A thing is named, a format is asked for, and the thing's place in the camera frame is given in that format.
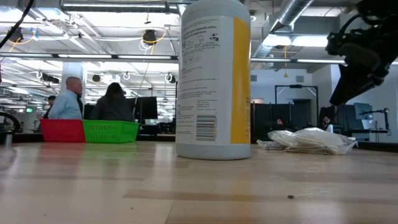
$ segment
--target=bottle label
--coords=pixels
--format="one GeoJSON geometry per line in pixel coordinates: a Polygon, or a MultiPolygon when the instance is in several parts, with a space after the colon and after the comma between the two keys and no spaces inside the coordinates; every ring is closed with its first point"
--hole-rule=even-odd
{"type": "Polygon", "coordinates": [[[250,143],[250,28],[232,17],[183,24],[177,143],[250,143]]]}

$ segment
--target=green basket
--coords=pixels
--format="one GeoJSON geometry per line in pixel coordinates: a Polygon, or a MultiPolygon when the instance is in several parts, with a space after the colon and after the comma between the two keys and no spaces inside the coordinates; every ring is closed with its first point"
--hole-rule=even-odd
{"type": "Polygon", "coordinates": [[[83,120],[86,142],[125,143],[136,140],[139,125],[127,121],[83,120]]]}

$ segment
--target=white bottle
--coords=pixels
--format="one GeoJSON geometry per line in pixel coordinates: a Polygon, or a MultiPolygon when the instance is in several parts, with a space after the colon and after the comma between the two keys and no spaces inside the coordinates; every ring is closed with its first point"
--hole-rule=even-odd
{"type": "Polygon", "coordinates": [[[185,10],[177,96],[179,156],[251,156],[250,22],[238,0],[201,0],[185,10]]]}

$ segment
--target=barcode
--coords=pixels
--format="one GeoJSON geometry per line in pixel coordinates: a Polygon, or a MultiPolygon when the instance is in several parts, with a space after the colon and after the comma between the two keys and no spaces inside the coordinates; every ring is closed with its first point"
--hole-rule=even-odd
{"type": "Polygon", "coordinates": [[[197,141],[215,141],[216,138],[216,115],[197,115],[197,141]]]}

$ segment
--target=plastic basket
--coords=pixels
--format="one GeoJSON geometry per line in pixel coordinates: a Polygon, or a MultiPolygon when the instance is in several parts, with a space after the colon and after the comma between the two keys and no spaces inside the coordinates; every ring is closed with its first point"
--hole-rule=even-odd
{"type": "Polygon", "coordinates": [[[44,141],[85,142],[83,122],[79,119],[41,119],[44,141]]]}
{"type": "Polygon", "coordinates": [[[127,121],[84,120],[86,141],[92,143],[124,143],[136,140],[137,123],[127,121]]]}

